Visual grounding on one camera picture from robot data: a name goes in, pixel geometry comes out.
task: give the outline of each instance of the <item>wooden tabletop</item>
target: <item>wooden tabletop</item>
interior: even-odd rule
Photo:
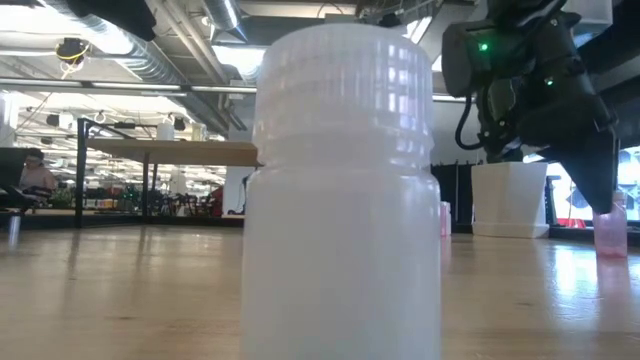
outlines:
[[[2,359],[240,359],[241,229],[25,231],[15,253],[0,240]],[[637,252],[443,244],[443,360],[640,358]]]
[[[87,147],[139,162],[149,153],[151,164],[260,166],[248,142],[89,139]]]

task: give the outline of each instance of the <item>white plastic bottle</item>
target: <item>white plastic bottle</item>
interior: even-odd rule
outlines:
[[[267,51],[244,240],[244,360],[440,359],[431,62],[323,25]]]

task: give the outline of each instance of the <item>ceiling pipe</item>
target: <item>ceiling pipe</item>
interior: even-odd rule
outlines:
[[[220,75],[215,71],[211,64],[207,62],[200,51],[198,51],[198,49],[193,46],[193,43],[191,42],[191,40],[189,40],[187,34],[184,32],[184,30],[182,30],[182,27],[180,27],[176,19],[173,17],[171,11],[169,11],[169,9],[167,9],[167,7],[164,5],[164,2],[161,0],[157,0],[155,1],[155,4],[158,13],[167,20],[171,29],[173,29],[176,35],[178,35],[180,41],[182,41],[184,46],[187,47],[191,55],[193,55],[198,64],[200,64],[200,67],[204,70],[204,72],[209,75],[213,82],[222,82],[222,78],[220,77]]]
[[[240,24],[242,17],[235,0],[203,0],[204,11],[211,20],[211,24],[218,30],[247,42],[247,37]]]
[[[222,68],[222,64],[220,64],[220,61],[214,55],[213,50],[211,49],[211,45],[202,39],[202,36],[191,23],[184,9],[175,0],[164,0],[164,2],[169,5],[171,14],[174,15],[176,17],[176,20],[178,20],[178,23],[187,30],[189,35],[191,35],[191,39],[193,40],[193,42],[196,43],[200,51],[202,51],[207,60],[209,60],[211,66],[220,75],[222,83],[229,83],[229,79],[227,79],[226,73]]]
[[[154,84],[186,84],[187,79],[155,46],[147,43],[103,19],[89,15],[78,18],[65,0],[39,0],[44,6],[54,9],[67,20],[77,23],[83,28],[83,36],[103,52],[112,55],[131,55],[144,60],[119,60],[125,67],[141,80]],[[199,122],[206,124],[220,134],[228,133],[228,125],[224,118],[211,108],[197,94],[172,99],[182,105]]]

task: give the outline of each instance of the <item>ceiling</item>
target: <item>ceiling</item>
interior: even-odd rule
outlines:
[[[13,0],[11,2],[35,3],[31,0]],[[147,3],[157,22],[154,27],[157,37],[153,42],[144,46],[149,49],[153,48],[153,51],[159,50],[158,54],[168,60],[168,64],[173,67],[183,82],[219,84],[226,80],[247,84],[247,77],[243,76],[236,67],[221,64],[221,59],[211,50],[212,30],[201,0],[147,0]],[[451,22],[481,19],[486,14],[486,2],[473,0],[448,0],[444,3],[440,0],[433,2],[342,0],[335,4],[313,0],[237,0],[237,4],[243,14],[241,24],[248,34],[248,42],[252,47],[257,48],[265,48],[278,37],[295,29],[323,23],[325,18],[327,22],[345,21],[345,19],[351,21],[355,13],[373,14],[375,12],[371,10],[395,9],[394,7],[410,10],[403,15],[405,23],[430,17],[428,30],[424,36],[417,39],[417,43],[436,63],[434,65],[434,70],[436,70],[434,73],[434,92],[437,94],[446,93],[442,75],[437,72],[442,32]],[[0,76],[60,79],[69,67],[61,65],[61,61],[54,56],[56,45],[60,44],[65,37],[85,39],[87,37],[86,30],[49,8],[0,6],[2,6],[2,11],[0,11]],[[216,44],[228,45],[230,41],[237,42],[237,39],[228,33],[214,32],[214,35],[213,42]],[[203,44],[208,47],[208,51],[202,48]],[[8,50],[25,51],[10,53]],[[122,65],[122,61],[116,60],[118,60],[117,57],[109,57],[109,54],[102,52],[102,49],[94,44],[89,49],[88,56],[82,63],[82,68],[66,74],[66,78],[128,83],[141,81],[138,75]],[[71,177],[75,172],[73,163],[76,145],[75,140],[63,139],[60,136],[70,135],[73,131],[46,125],[45,120],[49,114],[64,111],[72,113],[74,116],[86,116],[90,119],[97,117],[101,121],[104,116],[104,121],[107,123],[127,120],[146,125],[157,125],[167,121],[167,118],[171,117],[170,114],[184,116],[189,120],[188,122],[205,122],[207,124],[207,121],[210,121],[209,118],[203,119],[201,113],[194,113],[189,107],[189,103],[181,102],[180,99],[175,98],[87,94],[53,94],[47,98],[48,95],[48,93],[41,91],[15,95],[16,101],[20,102],[20,123],[29,120],[27,126],[21,127],[18,131],[17,144],[43,148],[53,163],[66,164],[67,171],[60,170],[59,173],[66,174],[68,177]],[[42,107],[41,113],[28,112],[29,108],[38,107],[44,99],[47,101]],[[226,131],[233,127],[229,125],[232,123],[230,117],[238,118],[245,128],[250,129],[253,121],[252,96],[236,96],[235,100],[231,101],[227,96],[207,95],[199,97],[199,101],[203,101],[212,109],[212,114],[217,114],[216,116],[220,117],[221,120],[218,121],[221,124],[224,125],[226,121],[226,129],[219,131],[222,135],[226,135]],[[453,119],[438,123],[443,127],[451,127],[451,129],[455,127]],[[155,129],[153,128],[127,130],[127,132],[129,135],[141,139],[155,137]],[[41,137],[44,135],[57,137],[54,138],[53,144],[44,145],[41,143]],[[190,127],[188,126],[184,132],[177,132],[176,135],[177,137],[190,138]],[[140,174],[142,170],[140,164],[123,159],[111,159],[107,155],[95,151],[90,153],[90,161],[93,162],[90,163],[93,166],[92,171],[96,174],[103,174],[103,171],[108,172],[109,169],[113,170],[115,167],[119,170],[118,172],[112,171],[112,173],[129,174],[126,178],[134,182],[141,179],[141,176],[136,175]],[[192,174],[190,176],[195,183],[221,182],[225,175],[224,168],[193,168],[188,171],[189,174]],[[161,168],[161,173],[166,176],[169,176],[170,172],[171,167]]]

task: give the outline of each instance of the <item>black cable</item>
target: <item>black cable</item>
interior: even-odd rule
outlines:
[[[464,128],[464,124],[467,122],[467,118],[469,117],[469,113],[471,112],[471,94],[467,94],[467,98],[464,103],[464,111],[462,112],[462,117],[458,122],[458,127],[456,127],[456,144],[463,150],[478,150],[482,148],[482,142],[479,141],[477,144],[466,145],[462,142],[462,129]]]
[[[316,18],[320,18],[320,12],[322,12],[322,9],[324,9],[324,7],[327,6],[327,5],[332,5],[334,8],[338,9],[338,11],[340,11],[340,14],[344,14],[344,11],[342,11],[340,6],[336,5],[335,3],[331,2],[331,1],[326,1],[324,4],[322,4],[322,6],[320,6],[320,9],[318,9],[318,13],[316,14]]]

